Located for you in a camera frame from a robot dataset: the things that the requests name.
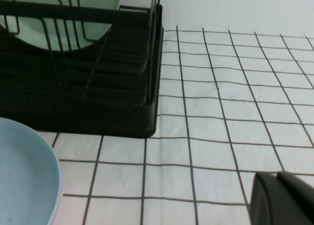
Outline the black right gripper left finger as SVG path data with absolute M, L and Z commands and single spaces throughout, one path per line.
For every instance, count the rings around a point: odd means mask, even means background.
M 312 225 L 314 205 L 299 205 L 277 175 L 256 173 L 250 220 L 252 225 Z

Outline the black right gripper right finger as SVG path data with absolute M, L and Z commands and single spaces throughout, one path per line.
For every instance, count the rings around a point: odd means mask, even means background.
M 280 172 L 277 178 L 299 205 L 314 204 L 314 188 L 289 172 Z

